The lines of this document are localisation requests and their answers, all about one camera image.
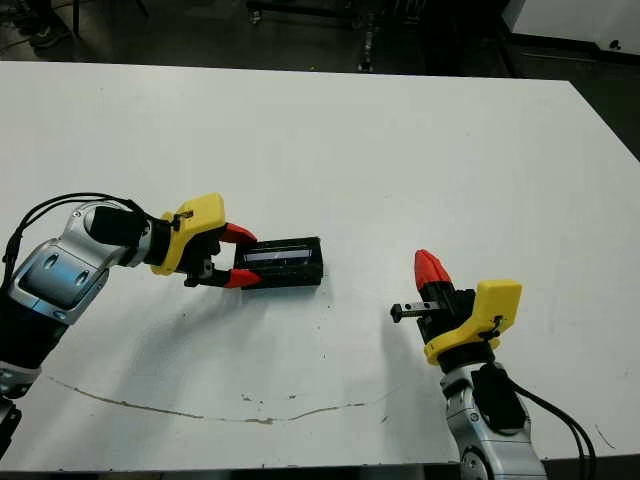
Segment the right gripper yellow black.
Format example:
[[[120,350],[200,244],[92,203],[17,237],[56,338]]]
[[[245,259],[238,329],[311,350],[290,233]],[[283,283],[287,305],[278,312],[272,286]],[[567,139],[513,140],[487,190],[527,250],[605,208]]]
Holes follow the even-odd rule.
[[[491,362],[500,336],[514,323],[522,285],[513,280],[486,280],[474,289],[458,290],[440,260],[425,249],[414,256],[417,303],[391,306],[392,321],[414,318],[424,354],[434,366]]]

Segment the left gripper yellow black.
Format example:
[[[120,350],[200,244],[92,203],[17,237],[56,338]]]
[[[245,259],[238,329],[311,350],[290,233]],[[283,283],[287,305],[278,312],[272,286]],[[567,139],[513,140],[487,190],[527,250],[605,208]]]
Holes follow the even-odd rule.
[[[175,212],[160,219],[149,218],[149,265],[155,275],[182,273],[185,285],[234,289],[262,282],[262,277],[247,269],[216,270],[211,256],[219,252],[219,241],[252,244],[256,236],[236,224],[225,224],[224,201],[212,193],[184,202]]]

